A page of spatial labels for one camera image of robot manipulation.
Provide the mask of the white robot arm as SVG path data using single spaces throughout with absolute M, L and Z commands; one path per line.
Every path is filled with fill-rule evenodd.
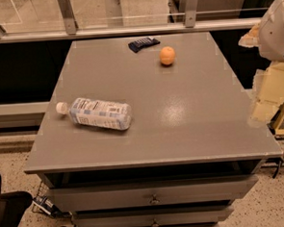
M 257 47 L 270 66 L 257 69 L 247 123 L 260 127 L 269 123 L 284 103 L 284 0 L 274 0 L 261 21 L 241 36 L 238 45 Z

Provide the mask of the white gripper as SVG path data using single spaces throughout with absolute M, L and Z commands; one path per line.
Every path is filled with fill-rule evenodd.
M 259 26 L 257 23 L 248 33 L 241 36 L 238 45 L 252 48 L 259 45 Z M 249 107 L 248 123 L 261 125 L 269 123 L 284 102 L 284 63 L 274 62 L 264 71 L 263 81 Z

